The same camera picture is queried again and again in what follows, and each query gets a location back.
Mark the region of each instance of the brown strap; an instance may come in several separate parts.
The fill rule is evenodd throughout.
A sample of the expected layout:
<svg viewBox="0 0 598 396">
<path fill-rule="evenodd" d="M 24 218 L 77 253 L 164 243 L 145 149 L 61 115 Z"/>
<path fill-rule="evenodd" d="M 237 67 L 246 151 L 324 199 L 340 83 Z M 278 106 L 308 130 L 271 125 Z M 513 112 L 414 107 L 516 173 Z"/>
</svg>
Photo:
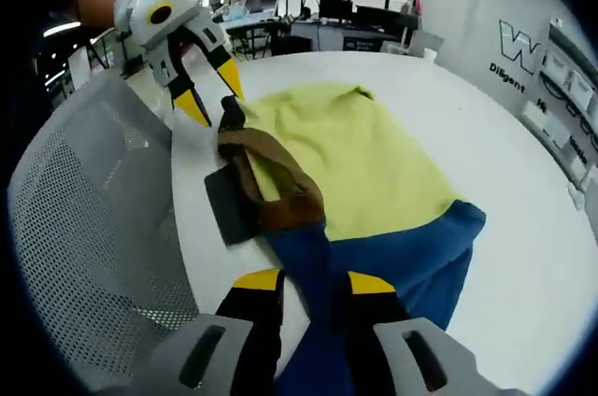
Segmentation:
<svg viewBox="0 0 598 396">
<path fill-rule="evenodd" d="M 265 202 L 245 152 L 239 151 L 233 155 L 232 161 L 239 171 L 243 189 L 260 207 L 262 228 L 297 228 L 324 219 L 324 204 L 318 186 L 273 136 L 253 128 L 222 131 L 218 134 L 218 144 L 219 148 L 242 146 L 251 154 L 279 167 L 291 178 L 292 187 L 280 189 L 280 200 Z"/>
</svg>

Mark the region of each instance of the office chair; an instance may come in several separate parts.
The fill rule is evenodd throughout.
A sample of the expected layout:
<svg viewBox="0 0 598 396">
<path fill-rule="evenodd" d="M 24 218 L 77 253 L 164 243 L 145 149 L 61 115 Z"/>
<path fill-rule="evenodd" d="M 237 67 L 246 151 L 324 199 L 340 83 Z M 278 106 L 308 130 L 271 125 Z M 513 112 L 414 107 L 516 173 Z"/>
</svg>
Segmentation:
<svg viewBox="0 0 598 396">
<path fill-rule="evenodd" d="M 178 245 L 170 135 L 106 71 L 56 109 L 8 187 L 36 312 L 90 390 L 127 384 L 198 315 Z"/>
</svg>

